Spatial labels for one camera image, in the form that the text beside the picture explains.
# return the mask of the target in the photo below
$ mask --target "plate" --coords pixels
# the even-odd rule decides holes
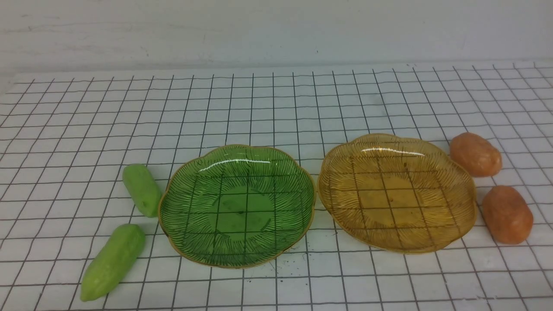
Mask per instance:
[[[437,251],[476,222],[470,175],[420,139],[368,134],[339,145],[323,160],[317,186],[345,231],[390,251]]]
[[[159,223],[182,256],[244,268],[272,260],[307,232],[311,175],[286,153],[229,145],[184,164],[159,204]]]

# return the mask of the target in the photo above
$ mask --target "orange toy potato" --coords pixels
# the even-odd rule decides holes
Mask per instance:
[[[519,244],[530,235],[534,216],[513,187],[493,187],[484,197],[482,207],[484,221],[496,241]]]
[[[451,140],[450,156],[473,177],[494,176],[503,166],[499,150],[484,138],[468,132]]]

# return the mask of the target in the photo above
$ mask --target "toy cucumber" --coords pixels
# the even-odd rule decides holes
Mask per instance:
[[[134,204],[144,216],[158,216],[161,191],[145,165],[131,164],[125,167],[123,184],[127,187]]]
[[[86,269],[81,283],[81,300],[96,300],[112,291],[133,266],[145,241],[138,225],[117,227]]]

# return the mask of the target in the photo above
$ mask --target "white grid mat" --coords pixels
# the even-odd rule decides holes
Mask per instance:
[[[0,97],[0,304],[14,310],[541,311],[553,304],[553,64],[189,70],[23,75]],[[275,146],[316,178],[324,154],[369,132],[447,150],[464,131],[503,153],[476,180],[519,190],[534,228],[496,244],[481,218],[444,250],[369,248],[320,203],[290,251],[262,266],[183,259],[133,209],[121,181],[147,163],[160,187],[214,147]],[[147,246],[94,302],[80,279],[113,229],[140,224]]]

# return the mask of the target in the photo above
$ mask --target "green glass plate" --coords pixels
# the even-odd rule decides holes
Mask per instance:
[[[315,198],[313,179],[286,153],[229,145],[177,170],[159,204],[159,223],[182,256],[244,268],[298,242]]]

